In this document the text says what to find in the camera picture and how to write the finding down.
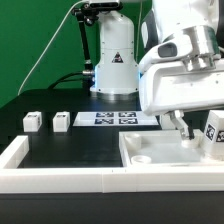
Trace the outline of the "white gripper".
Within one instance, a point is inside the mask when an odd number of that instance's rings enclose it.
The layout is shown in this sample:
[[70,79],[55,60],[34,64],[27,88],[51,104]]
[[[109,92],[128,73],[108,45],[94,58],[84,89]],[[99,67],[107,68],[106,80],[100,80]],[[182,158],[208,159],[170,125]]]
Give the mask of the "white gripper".
[[155,64],[141,77],[139,95],[146,115],[169,113],[183,140],[195,138],[184,112],[224,105],[224,60],[213,70],[188,72],[181,61]]

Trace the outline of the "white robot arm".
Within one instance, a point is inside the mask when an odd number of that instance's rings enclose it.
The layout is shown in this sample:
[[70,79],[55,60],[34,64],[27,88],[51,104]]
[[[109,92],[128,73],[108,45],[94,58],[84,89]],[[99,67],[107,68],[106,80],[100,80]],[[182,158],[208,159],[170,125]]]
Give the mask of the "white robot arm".
[[100,11],[101,53],[91,90],[108,98],[137,92],[145,114],[169,115],[181,136],[192,139],[183,114],[224,104],[224,59],[216,39],[224,2],[152,0],[140,62],[133,56],[133,25],[111,7],[118,2],[90,3]]

